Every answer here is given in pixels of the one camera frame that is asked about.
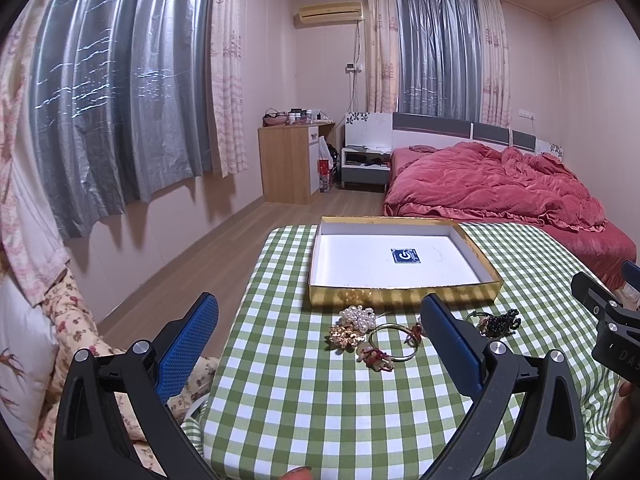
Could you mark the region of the beige wall air conditioner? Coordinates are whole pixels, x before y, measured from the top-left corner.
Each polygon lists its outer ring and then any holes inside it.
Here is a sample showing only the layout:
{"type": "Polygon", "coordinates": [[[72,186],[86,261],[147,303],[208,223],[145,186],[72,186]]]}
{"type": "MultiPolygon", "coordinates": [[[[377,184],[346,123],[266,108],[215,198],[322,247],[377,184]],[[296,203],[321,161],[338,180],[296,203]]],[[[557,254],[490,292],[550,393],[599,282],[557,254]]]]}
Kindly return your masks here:
{"type": "Polygon", "coordinates": [[[363,20],[363,5],[360,1],[343,1],[301,6],[295,21],[302,26],[338,25],[358,23],[363,20]]]}

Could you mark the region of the grey window curtain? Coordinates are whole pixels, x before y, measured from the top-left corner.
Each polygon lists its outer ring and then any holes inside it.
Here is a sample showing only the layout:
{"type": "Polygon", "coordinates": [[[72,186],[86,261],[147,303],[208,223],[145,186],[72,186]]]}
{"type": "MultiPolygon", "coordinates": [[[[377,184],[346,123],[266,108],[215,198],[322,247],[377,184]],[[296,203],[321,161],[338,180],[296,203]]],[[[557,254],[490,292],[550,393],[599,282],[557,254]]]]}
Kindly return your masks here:
{"type": "Polygon", "coordinates": [[[477,0],[397,0],[401,113],[480,119],[477,0]]]}
{"type": "Polygon", "coordinates": [[[213,169],[209,0],[51,0],[32,61],[32,137],[64,238],[213,169]]]}

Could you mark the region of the pink bag on desk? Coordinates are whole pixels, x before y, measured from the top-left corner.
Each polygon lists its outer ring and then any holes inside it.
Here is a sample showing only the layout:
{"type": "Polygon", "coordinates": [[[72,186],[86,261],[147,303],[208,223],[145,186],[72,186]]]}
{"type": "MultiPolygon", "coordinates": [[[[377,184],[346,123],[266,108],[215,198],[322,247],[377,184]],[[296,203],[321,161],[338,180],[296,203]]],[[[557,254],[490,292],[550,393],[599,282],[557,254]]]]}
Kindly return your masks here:
{"type": "Polygon", "coordinates": [[[288,123],[288,113],[280,112],[275,108],[268,108],[262,116],[262,125],[264,127],[282,126],[288,123]]]}

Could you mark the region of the pink floral curtain panel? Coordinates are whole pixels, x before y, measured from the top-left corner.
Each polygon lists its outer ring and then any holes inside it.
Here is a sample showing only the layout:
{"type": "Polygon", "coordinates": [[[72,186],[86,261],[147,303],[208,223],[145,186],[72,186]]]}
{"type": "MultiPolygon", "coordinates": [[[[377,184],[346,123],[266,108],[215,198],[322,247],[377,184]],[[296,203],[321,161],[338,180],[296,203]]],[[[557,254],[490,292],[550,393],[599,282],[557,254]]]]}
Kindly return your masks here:
{"type": "Polygon", "coordinates": [[[247,170],[243,124],[241,1],[213,0],[210,8],[210,84],[216,128],[216,171],[247,170]]]}

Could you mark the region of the white pearl jewelry cluster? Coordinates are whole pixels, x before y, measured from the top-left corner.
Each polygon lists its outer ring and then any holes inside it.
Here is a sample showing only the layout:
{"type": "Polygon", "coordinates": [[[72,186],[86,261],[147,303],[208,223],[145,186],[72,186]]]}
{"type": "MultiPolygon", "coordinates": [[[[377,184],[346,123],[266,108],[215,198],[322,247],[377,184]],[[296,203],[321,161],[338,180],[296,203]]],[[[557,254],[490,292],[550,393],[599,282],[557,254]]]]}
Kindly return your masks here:
{"type": "Polygon", "coordinates": [[[372,308],[349,306],[340,312],[339,326],[351,328],[360,334],[366,334],[376,327],[376,314],[372,308]]]}

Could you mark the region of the grey back window curtain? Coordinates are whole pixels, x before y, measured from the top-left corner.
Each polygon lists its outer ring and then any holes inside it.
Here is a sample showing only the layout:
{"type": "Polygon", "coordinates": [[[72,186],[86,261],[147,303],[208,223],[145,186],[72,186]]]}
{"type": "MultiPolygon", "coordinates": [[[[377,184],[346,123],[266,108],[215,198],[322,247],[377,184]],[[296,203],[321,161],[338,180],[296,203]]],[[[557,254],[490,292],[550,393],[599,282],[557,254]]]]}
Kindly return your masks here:
{"type": "Polygon", "coordinates": [[[480,119],[477,0],[397,0],[401,113],[480,119]]]}

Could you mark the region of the red beaded jewelry piece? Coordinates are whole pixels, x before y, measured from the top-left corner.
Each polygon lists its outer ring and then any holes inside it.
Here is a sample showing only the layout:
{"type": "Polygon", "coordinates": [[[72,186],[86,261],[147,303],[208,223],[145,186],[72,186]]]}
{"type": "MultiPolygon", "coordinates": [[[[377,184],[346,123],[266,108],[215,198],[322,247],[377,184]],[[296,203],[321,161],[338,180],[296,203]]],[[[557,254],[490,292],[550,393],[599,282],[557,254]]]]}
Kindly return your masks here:
{"type": "Polygon", "coordinates": [[[363,342],[357,347],[357,361],[363,363],[375,372],[391,372],[394,369],[394,361],[391,356],[382,350],[363,342]]]}

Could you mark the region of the white grey bed headboard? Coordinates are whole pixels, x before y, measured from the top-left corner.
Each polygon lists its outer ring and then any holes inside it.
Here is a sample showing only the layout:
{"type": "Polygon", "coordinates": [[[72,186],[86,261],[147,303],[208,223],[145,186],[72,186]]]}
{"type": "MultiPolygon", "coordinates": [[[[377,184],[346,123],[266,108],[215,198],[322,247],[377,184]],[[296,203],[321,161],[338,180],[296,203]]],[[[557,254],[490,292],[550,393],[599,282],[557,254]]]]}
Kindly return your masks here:
{"type": "Polygon", "coordinates": [[[344,143],[350,148],[370,148],[390,154],[411,145],[448,148],[466,141],[480,142],[495,150],[513,146],[523,153],[549,154],[563,159],[563,148],[559,144],[481,122],[404,113],[352,113],[345,117],[344,143]]]}

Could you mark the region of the wooden desk cabinet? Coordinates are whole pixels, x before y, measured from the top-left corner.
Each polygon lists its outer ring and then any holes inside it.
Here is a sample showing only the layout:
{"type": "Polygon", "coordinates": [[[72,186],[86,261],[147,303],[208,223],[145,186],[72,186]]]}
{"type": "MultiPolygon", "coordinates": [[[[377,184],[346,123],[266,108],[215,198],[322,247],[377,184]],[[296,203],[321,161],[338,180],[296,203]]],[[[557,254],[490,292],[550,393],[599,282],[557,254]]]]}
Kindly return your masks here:
{"type": "Polygon", "coordinates": [[[262,190],[267,202],[308,205],[319,192],[319,141],[333,122],[258,129],[262,190]]]}

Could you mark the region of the red quilted duvet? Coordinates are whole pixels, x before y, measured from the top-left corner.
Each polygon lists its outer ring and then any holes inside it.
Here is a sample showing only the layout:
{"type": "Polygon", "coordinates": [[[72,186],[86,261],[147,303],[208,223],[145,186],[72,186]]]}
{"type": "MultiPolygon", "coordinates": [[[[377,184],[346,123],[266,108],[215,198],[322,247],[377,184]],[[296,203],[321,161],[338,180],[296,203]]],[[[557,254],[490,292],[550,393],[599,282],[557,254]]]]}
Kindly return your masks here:
{"type": "Polygon", "coordinates": [[[478,142],[393,151],[386,217],[516,222],[538,226],[612,290],[637,258],[632,239],[606,218],[600,200],[551,154],[501,151],[478,142]]]}

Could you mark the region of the grey left window curtain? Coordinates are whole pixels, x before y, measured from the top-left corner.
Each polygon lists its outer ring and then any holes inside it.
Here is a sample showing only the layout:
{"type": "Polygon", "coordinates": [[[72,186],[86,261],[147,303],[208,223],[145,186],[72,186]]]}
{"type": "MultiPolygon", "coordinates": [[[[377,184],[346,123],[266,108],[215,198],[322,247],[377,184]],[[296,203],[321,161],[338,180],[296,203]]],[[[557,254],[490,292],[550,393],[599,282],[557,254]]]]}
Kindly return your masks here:
{"type": "Polygon", "coordinates": [[[32,61],[32,137],[64,238],[213,169],[209,0],[51,0],[32,61]]]}

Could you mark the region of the white bedside table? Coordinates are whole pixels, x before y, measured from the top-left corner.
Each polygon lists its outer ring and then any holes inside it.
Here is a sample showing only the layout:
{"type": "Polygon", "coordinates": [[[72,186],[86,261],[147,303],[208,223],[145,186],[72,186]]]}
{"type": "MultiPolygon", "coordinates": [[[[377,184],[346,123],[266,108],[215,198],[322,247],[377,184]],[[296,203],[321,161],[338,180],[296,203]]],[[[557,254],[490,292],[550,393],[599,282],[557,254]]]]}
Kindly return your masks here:
{"type": "Polygon", "coordinates": [[[391,152],[365,146],[345,146],[341,151],[342,187],[365,186],[386,190],[390,184],[391,159],[391,152]]]}

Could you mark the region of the red shopping bag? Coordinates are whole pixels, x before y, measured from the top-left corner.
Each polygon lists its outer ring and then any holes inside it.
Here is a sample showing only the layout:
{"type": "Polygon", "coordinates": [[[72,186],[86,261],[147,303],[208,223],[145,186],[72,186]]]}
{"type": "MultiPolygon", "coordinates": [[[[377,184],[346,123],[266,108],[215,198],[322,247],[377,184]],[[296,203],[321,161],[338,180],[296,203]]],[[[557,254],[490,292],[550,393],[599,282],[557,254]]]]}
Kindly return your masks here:
{"type": "Polygon", "coordinates": [[[319,190],[327,193],[332,188],[333,162],[328,158],[318,159],[319,190]]]}

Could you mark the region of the gold white shallow box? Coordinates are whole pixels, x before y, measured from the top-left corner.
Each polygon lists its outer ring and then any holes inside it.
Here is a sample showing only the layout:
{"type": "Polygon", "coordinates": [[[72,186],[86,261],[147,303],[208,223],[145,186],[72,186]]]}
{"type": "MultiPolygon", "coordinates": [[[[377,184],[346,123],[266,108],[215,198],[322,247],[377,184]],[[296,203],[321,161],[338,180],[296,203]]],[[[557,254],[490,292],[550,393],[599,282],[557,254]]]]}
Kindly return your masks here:
{"type": "Polygon", "coordinates": [[[435,294],[462,309],[496,300],[502,286],[480,246],[450,220],[324,217],[308,273],[317,308],[417,308],[435,294]]]}

